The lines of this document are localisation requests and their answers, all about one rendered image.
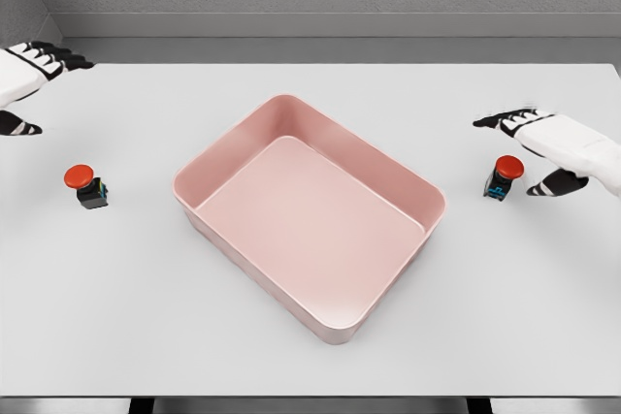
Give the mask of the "pink rectangular plastic basket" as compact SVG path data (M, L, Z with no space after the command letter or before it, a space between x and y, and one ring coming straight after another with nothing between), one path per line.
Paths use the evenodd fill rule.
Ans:
M350 341L441 222L435 184L292 95L182 167L192 226L319 339Z

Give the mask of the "white table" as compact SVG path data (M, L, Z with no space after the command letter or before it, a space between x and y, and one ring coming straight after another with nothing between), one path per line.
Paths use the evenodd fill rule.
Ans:
M488 113L621 142L610 65L114 65L0 138L0 396L621 397L621 200Z

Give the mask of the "red-button black industrial switch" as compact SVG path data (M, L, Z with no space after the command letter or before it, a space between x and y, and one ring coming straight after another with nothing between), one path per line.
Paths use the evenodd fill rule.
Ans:
M108 189L93 169L85 164L74 165L64 175L64 183L76 191L80 204L86 209L106 207Z
M486 180L483 196L503 201L510 191L513 181L523 176L524 171L524 165L517 157L512 155L499 157Z

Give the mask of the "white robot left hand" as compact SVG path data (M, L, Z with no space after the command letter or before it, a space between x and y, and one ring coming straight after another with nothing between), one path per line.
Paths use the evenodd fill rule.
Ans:
M32 41L0 48L0 136L33 136L43 133L6 107L38 92L65 73L95 66L83 55L55 44Z

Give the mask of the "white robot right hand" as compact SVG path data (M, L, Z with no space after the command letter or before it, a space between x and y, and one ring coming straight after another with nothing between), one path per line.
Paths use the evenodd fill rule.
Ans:
M527 194L560 197L596 179L621 199L621 143L560 113L523 108L484 116L475 127L499 130L557 166Z

